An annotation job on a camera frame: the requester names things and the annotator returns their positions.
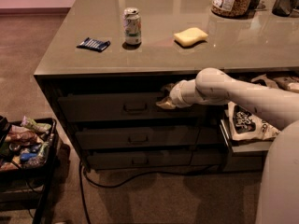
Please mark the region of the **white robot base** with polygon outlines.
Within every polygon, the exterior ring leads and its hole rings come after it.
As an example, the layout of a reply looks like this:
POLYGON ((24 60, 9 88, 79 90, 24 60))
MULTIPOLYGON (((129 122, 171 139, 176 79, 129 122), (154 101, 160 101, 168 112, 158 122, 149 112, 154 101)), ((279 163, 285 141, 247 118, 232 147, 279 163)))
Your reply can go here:
POLYGON ((268 151, 255 224, 299 224, 299 121, 286 127, 268 151))

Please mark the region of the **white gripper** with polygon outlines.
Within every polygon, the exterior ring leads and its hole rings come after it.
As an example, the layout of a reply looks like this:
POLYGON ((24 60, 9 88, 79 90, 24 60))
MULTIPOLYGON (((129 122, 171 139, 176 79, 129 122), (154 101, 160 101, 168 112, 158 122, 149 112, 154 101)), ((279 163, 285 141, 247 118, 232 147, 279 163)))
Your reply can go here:
POLYGON ((181 80, 176 85, 169 83, 161 87, 162 92, 170 92, 169 96, 157 101, 156 105, 162 109, 172 110, 176 107, 185 108, 197 103, 195 81, 181 80))

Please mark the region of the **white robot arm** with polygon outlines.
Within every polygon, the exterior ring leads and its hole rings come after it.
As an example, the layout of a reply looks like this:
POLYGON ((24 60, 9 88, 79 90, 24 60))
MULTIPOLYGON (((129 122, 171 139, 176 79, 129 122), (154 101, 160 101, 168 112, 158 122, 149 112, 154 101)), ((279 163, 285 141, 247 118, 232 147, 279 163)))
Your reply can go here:
POLYGON ((181 80, 156 103, 163 109, 234 102, 279 130, 299 122, 299 94, 229 77, 216 68, 205 68, 195 79, 181 80))

